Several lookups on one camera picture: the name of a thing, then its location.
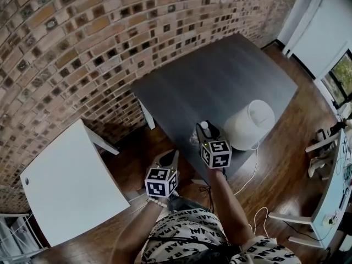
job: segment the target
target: white table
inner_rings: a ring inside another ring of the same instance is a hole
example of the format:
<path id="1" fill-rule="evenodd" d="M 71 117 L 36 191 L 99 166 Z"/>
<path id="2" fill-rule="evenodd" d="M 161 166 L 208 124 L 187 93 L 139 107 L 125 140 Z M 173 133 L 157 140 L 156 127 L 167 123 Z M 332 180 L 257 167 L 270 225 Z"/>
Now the white table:
<path id="1" fill-rule="evenodd" d="M 314 246 L 317 248 L 328 248 L 331 240 L 333 239 L 337 228 L 342 220 L 343 213 L 346 210 L 348 201 L 351 195 L 350 179 L 345 181 L 344 169 L 346 160 L 351 158 L 351 154 L 347 151 L 348 143 L 347 138 L 343 130 L 332 137 L 321 141 L 314 146 L 306 148 L 306 152 L 317 149 L 318 147 L 324 146 L 334 140 L 338 140 L 335 158 L 332 166 L 332 170 L 328 179 L 328 183 L 324 190 L 323 196 L 315 209 L 314 214 L 311 217 L 292 216 L 288 214 L 270 213 L 269 217 L 284 220 L 286 222 L 300 223 L 310 225 L 314 231 L 314 238 L 296 238 L 290 237 L 289 240 L 295 243 Z M 341 214 L 337 224 L 332 227 L 323 225 L 323 220 L 326 215 L 333 215 L 337 209 L 340 209 Z"/>
<path id="2" fill-rule="evenodd" d="M 20 176 L 35 219 L 51 246 L 70 240 L 129 207 L 94 144 L 118 154 L 79 119 Z"/>

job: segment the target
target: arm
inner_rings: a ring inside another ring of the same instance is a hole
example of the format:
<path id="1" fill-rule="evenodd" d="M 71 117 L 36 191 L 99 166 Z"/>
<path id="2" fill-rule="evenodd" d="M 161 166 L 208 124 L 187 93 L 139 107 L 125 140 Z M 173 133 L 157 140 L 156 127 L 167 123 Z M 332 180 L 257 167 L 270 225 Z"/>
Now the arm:
<path id="1" fill-rule="evenodd" d="M 167 199 L 159 199 L 166 204 Z M 162 207 L 148 202 L 136 218 L 122 231 L 115 242 L 110 264 L 134 263 L 138 253 L 147 241 L 150 232 L 162 211 Z"/>
<path id="2" fill-rule="evenodd" d="M 244 245 L 255 237 L 247 217 L 221 171 L 208 169 L 216 210 L 225 235 L 232 245 Z"/>

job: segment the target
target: beaded bracelet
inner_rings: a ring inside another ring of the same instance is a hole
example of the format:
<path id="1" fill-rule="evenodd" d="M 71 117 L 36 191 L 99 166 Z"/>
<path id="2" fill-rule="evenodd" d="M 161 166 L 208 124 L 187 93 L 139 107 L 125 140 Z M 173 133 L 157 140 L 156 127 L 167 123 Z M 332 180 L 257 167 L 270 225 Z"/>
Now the beaded bracelet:
<path id="1" fill-rule="evenodd" d="M 152 197 L 148 197 L 147 202 L 155 202 L 156 204 L 160 205 L 161 207 L 167 208 L 167 205 L 165 203 L 162 203 L 156 199 L 153 199 Z"/>

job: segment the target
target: dark table surface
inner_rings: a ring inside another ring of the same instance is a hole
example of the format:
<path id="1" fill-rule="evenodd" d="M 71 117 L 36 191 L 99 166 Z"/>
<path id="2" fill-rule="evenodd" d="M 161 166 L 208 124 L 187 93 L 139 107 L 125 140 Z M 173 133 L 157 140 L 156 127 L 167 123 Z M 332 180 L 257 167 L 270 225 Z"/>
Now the dark table surface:
<path id="1" fill-rule="evenodd" d="M 195 124 L 208 119 L 223 127 L 253 100 L 267 102 L 277 122 L 296 89 L 273 60 L 240 34 L 193 51 L 132 84 L 138 99 L 206 182 L 205 164 L 189 142 Z M 233 152 L 228 178 L 253 152 Z"/>

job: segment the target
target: lamp shade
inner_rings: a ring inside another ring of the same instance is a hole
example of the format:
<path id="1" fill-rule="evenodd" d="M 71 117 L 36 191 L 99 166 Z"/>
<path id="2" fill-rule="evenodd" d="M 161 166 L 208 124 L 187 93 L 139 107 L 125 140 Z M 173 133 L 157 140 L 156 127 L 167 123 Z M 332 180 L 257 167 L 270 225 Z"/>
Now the lamp shade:
<path id="1" fill-rule="evenodd" d="M 264 101 L 254 100 L 226 120 L 224 131 L 232 147 L 246 151 L 258 143 L 274 124 L 272 108 Z"/>

